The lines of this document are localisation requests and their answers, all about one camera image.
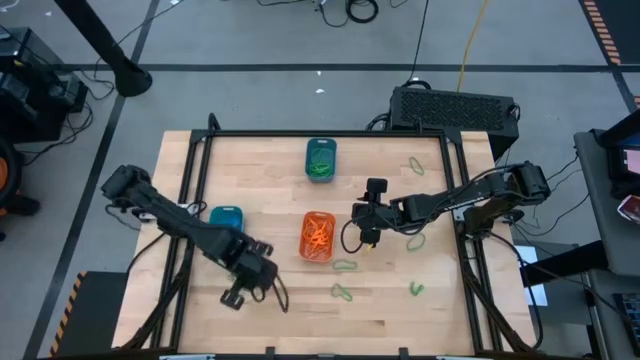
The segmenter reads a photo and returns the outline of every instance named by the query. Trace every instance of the orange and black striped tape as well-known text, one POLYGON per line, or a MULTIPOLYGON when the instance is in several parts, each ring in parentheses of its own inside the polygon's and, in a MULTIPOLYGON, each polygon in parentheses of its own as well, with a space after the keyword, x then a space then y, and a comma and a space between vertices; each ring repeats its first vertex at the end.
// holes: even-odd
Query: orange and black striped tape
POLYGON ((587 8, 587 12, 589 12, 589 18, 591 18, 591 22, 598 32, 598 37, 600 37, 600 41, 602 41, 602 44, 604 45, 605 51, 609 56, 609 60, 616 65, 620 65, 620 53, 611 38, 611 34, 609 34, 609 30, 607 30, 607 26, 604 24, 604 20, 602 20, 602 15, 600 15, 600 11, 598 11, 596 3, 590 0, 585 0, 584 6, 587 8))
POLYGON ((76 282, 73 284, 71 295, 69 295, 69 299, 67 299, 67 306, 65 306, 64 308, 64 314, 62 314, 62 319, 60 320, 60 324, 58 324, 58 329, 56 329, 56 336, 54 337, 53 344, 51 345, 51 349, 49 350, 49 357, 54 357, 58 352, 58 346, 60 346, 60 341, 62 340, 62 335, 64 334, 64 328, 69 322, 69 318, 71 317, 71 309, 73 309, 73 304, 76 301, 76 296, 78 296, 78 291, 80 291, 80 285, 82 284, 82 280, 84 280, 84 277, 86 275, 87 272, 83 271, 76 277, 76 282))

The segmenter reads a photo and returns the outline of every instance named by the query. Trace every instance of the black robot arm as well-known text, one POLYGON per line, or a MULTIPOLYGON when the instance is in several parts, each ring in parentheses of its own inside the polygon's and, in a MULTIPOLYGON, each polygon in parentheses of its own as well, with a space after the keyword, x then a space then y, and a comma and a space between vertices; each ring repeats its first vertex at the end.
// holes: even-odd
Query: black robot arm
POLYGON ((389 205, 381 203, 381 194, 386 191, 387 180, 369 179, 367 192, 358 199, 365 203, 353 204, 351 211, 352 222, 361 231, 360 241, 374 247, 381 230, 415 235, 442 213, 456 209, 462 212, 464 233, 489 231, 495 219, 514 207, 540 204, 551 194, 542 169, 530 162, 487 170, 450 191, 409 195, 393 199, 389 205), (473 206, 483 200, 489 201, 473 206))
POLYGON ((244 298, 240 290, 259 288, 266 293, 278 274, 278 265, 266 256, 273 247, 257 241, 232 227, 204 223, 160 195, 151 186, 149 175, 132 165, 120 166, 102 186, 103 195, 121 209, 138 207, 154 215, 158 227, 172 237, 193 241, 204 255, 234 275, 231 289, 225 290, 220 301, 240 309, 244 298))

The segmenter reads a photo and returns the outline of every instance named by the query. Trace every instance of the wooden tabletop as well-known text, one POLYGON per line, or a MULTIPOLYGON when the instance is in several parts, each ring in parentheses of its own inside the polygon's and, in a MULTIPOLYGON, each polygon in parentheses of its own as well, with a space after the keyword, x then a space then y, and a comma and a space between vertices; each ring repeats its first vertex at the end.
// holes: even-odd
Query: wooden tabletop
MULTIPOLYGON (((189 132, 166 132, 153 176, 158 191, 176 200, 188 148, 189 132)), ((485 133, 463 134, 470 176, 493 167, 485 133)), ((290 296, 283 314, 272 291, 263 303, 250 296, 239 311, 219 299, 231 281, 222 268, 202 256, 194 257, 182 327, 180 352, 264 353, 275 346, 279 354, 392 355, 407 347, 412 355, 473 354, 463 285, 450 214, 429 224, 426 244, 406 250, 407 237, 384 231, 378 247, 346 254, 336 235, 334 259, 357 261, 353 272, 334 271, 331 264, 316 264, 298 254, 302 218, 308 211, 336 216, 340 229, 351 206, 365 191, 369 177, 389 181, 383 200, 446 189, 440 147, 427 138, 336 138, 337 174, 329 184, 312 184, 304 173, 308 138, 216 137, 209 162, 204 200, 209 208, 239 206, 245 214, 245 232, 271 243, 272 255, 290 296), (411 170, 415 157, 424 176, 411 170), (411 282, 424 285, 412 296, 411 282), (331 296, 339 283, 353 301, 331 296)), ((199 146, 197 158, 201 156, 199 146)), ((450 148, 453 166, 455 152, 450 148)), ((192 200, 197 179, 190 189, 192 200)), ((510 239, 509 230, 497 233, 510 239)), ((137 251, 159 234, 155 224, 144 225, 137 251)), ((358 243, 355 226, 347 229, 348 245, 358 243)), ((133 268, 125 292, 113 345, 126 342, 158 301, 169 240, 144 254, 133 268)), ((522 281, 514 254, 499 242, 485 240, 485 252, 496 305, 529 344, 535 342, 522 281)), ((479 306, 485 348, 490 348, 486 316, 479 306)), ((168 311, 162 344, 168 344, 173 309, 168 311)))

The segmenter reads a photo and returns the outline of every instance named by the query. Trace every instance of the orange object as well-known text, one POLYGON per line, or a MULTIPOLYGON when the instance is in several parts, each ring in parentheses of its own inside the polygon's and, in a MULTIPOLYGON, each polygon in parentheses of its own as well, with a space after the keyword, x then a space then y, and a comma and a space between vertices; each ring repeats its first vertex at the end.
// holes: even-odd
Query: orange object
POLYGON ((302 220, 300 256, 314 262, 328 262, 333 257, 336 218, 325 212, 310 211, 302 220))

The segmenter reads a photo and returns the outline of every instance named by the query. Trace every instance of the green container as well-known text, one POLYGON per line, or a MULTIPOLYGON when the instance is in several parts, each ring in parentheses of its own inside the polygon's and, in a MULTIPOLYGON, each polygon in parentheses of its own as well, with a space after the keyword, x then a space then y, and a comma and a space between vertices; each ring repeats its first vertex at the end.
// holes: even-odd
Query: green container
POLYGON ((335 140, 328 138, 313 138, 307 143, 307 158, 305 173, 314 183, 328 183, 336 173, 335 140))
POLYGON ((216 206, 211 210, 209 224, 228 225, 244 231, 244 217, 237 206, 216 206))

